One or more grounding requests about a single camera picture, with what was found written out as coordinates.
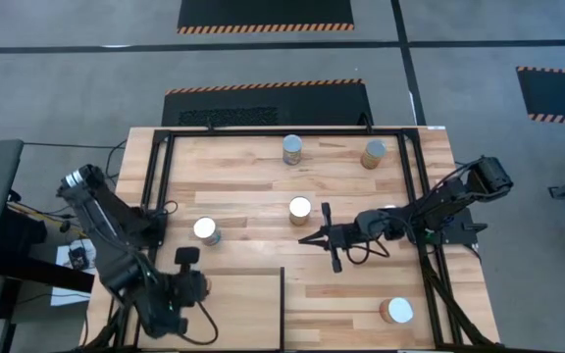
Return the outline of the small black device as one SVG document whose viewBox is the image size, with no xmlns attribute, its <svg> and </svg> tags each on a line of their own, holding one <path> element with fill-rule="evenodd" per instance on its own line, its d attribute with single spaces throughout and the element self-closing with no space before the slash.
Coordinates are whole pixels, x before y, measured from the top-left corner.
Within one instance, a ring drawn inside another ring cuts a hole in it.
<svg viewBox="0 0 565 353">
<path fill-rule="evenodd" d="M 70 265 L 74 270 L 83 271 L 89 268 L 86 250 L 82 247 L 70 249 L 68 252 Z"/>
</svg>

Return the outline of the green beans tin can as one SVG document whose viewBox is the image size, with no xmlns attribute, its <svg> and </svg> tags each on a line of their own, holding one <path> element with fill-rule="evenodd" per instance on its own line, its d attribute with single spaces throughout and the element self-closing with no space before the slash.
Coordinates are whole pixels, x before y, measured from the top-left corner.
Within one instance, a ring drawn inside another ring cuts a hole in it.
<svg viewBox="0 0 565 353">
<path fill-rule="evenodd" d="M 295 226 L 305 225 L 312 211 L 312 205 L 309 199 L 302 196 L 294 197 L 289 202 L 289 219 Z"/>
</svg>

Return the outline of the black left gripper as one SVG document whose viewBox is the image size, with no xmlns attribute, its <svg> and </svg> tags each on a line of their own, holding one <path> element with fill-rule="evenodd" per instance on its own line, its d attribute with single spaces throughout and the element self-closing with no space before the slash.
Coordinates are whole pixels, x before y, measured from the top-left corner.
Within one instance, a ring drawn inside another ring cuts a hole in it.
<svg viewBox="0 0 565 353">
<path fill-rule="evenodd" d="M 175 264 L 179 271 L 174 274 L 164 274 L 165 312 L 180 313 L 183 307 L 194 307 L 208 296 L 210 289 L 205 275 L 192 268 L 200 258 L 197 247 L 179 247 L 175 253 Z"/>
</svg>

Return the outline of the black mat with orange stripes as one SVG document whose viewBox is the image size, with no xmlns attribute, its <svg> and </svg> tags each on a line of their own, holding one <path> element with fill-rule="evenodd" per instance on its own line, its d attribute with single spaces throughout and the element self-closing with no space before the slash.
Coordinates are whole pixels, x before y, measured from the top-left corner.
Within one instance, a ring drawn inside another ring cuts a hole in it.
<svg viewBox="0 0 565 353">
<path fill-rule="evenodd" d="M 351 0 L 181 0 L 178 34 L 351 31 Z"/>
<path fill-rule="evenodd" d="M 360 78 L 202 86 L 165 93 L 163 126 L 371 126 Z"/>
<path fill-rule="evenodd" d="M 565 69 L 519 66 L 516 74 L 528 118 L 565 125 Z"/>
</svg>

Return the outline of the orange label tin can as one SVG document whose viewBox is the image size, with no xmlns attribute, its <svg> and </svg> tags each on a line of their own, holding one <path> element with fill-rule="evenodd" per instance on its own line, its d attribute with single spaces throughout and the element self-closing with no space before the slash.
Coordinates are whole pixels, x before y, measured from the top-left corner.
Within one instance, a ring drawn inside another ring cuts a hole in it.
<svg viewBox="0 0 565 353">
<path fill-rule="evenodd" d="M 380 139 L 372 139 L 367 142 L 360 163 L 365 169 L 373 170 L 380 164 L 385 154 L 386 144 Z"/>
<path fill-rule="evenodd" d="M 393 297 L 384 300 L 379 307 L 381 318 L 390 324 L 406 324 L 414 317 L 411 303 L 403 297 Z"/>
</svg>

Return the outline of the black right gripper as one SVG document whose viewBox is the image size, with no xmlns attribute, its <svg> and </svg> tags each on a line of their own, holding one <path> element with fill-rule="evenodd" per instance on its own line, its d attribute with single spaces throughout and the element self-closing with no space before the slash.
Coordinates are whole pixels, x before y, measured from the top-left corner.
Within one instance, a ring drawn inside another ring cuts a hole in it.
<svg viewBox="0 0 565 353">
<path fill-rule="evenodd" d="M 318 246 L 328 251 L 331 255 L 333 271 L 338 274 L 342 271 L 342 264 L 337 251 L 349 250 L 354 244 L 362 243 L 363 240 L 356 224 L 333 224 L 331 207 L 328 202 L 321 204 L 321 210 L 325 224 L 315 233 L 300 238 L 298 243 Z"/>
</svg>

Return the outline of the peaches tin can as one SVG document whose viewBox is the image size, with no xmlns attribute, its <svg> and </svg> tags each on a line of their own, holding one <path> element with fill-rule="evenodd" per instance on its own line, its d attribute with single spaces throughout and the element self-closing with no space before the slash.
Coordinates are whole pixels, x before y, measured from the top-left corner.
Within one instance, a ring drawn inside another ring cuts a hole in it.
<svg viewBox="0 0 565 353">
<path fill-rule="evenodd" d="M 289 134 L 282 141 L 282 159 L 288 165 L 297 165 L 301 161 L 303 142 L 296 134 Z"/>
</svg>

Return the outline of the blue tomato tin can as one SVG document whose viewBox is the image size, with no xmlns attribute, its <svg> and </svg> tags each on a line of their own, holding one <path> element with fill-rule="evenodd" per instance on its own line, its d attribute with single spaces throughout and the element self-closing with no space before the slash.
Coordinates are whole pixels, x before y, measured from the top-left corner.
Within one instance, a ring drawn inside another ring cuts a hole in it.
<svg viewBox="0 0 565 353">
<path fill-rule="evenodd" d="M 221 240 L 217 224 L 210 217 L 199 218 L 193 225 L 193 234 L 206 246 L 214 246 Z"/>
</svg>

